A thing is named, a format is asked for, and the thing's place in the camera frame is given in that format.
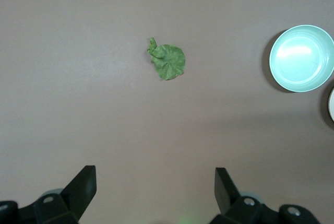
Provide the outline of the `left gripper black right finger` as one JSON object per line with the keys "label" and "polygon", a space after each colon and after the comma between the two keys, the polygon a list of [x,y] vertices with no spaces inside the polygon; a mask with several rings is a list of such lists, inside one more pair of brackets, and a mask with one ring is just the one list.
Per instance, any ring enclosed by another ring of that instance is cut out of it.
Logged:
{"label": "left gripper black right finger", "polygon": [[278,211],[252,196],[242,196],[225,168],[215,169],[214,195],[220,210],[211,224],[319,224],[306,208],[285,204]]}

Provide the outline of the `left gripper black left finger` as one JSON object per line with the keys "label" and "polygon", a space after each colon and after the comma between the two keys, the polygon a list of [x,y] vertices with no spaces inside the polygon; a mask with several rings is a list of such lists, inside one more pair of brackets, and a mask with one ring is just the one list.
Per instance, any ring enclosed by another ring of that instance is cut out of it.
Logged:
{"label": "left gripper black left finger", "polygon": [[96,167],[85,166],[67,186],[45,192],[26,207],[1,201],[1,223],[79,223],[96,191]]}

